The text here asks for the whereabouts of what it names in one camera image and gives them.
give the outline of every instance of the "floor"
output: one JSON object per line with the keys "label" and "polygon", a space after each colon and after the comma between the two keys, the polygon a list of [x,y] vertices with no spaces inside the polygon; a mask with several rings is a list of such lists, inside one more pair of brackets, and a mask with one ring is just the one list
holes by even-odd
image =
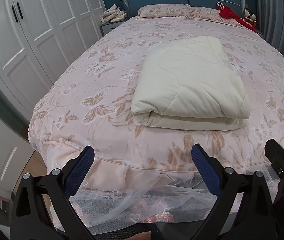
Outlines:
{"label": "floor", "polygon": [[[47,175],[47,167],[40,155],[40,153],[38,153],[37,151],[34,151],[34,153],[32,154],[31,158],[29,159],[27,165],[24,167],[17,183],[15,184],[15,187],[13,189],[13,193],[16,195],[20,181],[22,179],[22,176],[24,173],[31,173],[32,176],[36,177],[36,176],[44,176]],[[50,218],[52,220],[52,215],[50,213],[50,198],[48,195],[43,195],[43,199],[45,202],[45,205],[47,207],[47,211],[50,215]]]}

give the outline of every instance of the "wardrobe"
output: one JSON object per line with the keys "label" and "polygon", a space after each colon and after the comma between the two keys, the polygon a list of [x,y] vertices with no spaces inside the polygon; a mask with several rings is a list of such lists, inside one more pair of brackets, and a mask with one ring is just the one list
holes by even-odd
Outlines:
{"label": "wardrobe", "polygon": [[24,120],[102,37],[104,10],[103,0],[0,0],[0,90]]}

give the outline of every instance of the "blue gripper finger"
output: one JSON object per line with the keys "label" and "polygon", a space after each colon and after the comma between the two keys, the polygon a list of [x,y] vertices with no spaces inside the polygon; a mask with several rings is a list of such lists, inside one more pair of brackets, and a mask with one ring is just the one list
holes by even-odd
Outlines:
{"label": "blue gripper finger", "polygon": [[94,161],[94,150],[87,146],[80,156],[76,159],[76,164],[69,175],[65,178],[64,195],[66,198],[74,196],[81,186],[85,176]]}
{"label": "blue gripper finger", "polygon": [[191,150],[191,158],[210,193],[219,197],[222,193],[221,177],[209,162],[209,157],[195,144]]}

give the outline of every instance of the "floral pillow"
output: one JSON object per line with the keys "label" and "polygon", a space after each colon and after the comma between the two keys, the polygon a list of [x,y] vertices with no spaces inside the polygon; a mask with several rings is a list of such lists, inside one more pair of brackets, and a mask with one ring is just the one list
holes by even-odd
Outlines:
{"label": "floral pillow", "polygon": [[192,18],[210,20],[213,22],[223,22],[223,23],[234,25],[234,26],[243,27],[242,24],[238,23],[233,18],[225,19],[221,17],[220,10],[217,10],[217,9],[211,9],[211,8],[205,8],[205,7],[191,7],[190,12],[191,12]]}
{"label": "floral pillow", "polygon": [[191,7],[188,4],[154,4],[139,9],[139,18],[191,16]]}

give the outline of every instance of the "bedspread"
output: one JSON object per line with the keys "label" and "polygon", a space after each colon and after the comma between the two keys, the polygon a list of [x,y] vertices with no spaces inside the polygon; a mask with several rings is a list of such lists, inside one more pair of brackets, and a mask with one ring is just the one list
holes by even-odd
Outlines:
{"label": "bedspread", "polygon": [[[232,131],[183,131],[137,123],[130,107],[146,49],[202,35],[219,38],[235,65],[250,98],[249,125]],[[130,19],[56,81],[35,106],[28,138],[48,172],[92,146],[96,158],[81,187],[118,192],[147,184],[145,170],[166,174],[159,184],[169,183],[172,176],[192,177],[197,172],[190,157],[195,143],[224,166],[265,163],[267,140],[274,138],[284,148],[284,57],[241,27],[178,17]]]}

